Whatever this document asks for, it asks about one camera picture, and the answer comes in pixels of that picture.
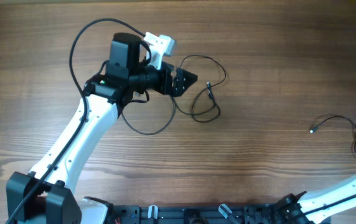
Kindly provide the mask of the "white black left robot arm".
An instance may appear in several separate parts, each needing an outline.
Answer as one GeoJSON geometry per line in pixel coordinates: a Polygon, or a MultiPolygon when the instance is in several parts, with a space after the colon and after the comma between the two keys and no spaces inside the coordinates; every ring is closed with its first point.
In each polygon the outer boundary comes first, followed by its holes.
{"type": "Polygon", "coordinates": [[[165,63],[175,47],[166,35],[117,33],[109,59],[80,88],[80,104],[48,153],[29,173],[15,172],[6,185],[9,223],[109,223],[113,205],[93,197],[77,201],[80,174],[101,137],[134,101],[154,90],[181,96],[197,76],[165,63]]]}

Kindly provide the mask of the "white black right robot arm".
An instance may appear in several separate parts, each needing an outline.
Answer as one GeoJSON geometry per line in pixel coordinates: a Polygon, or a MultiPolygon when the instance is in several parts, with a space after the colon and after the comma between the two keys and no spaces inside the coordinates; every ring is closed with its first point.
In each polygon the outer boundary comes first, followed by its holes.
{"type": "Polygon", "coordinates": [[[285,196],[273,207],[273,223],[322,223],[355,207],[356,174],[326,189],[285,196]]]}

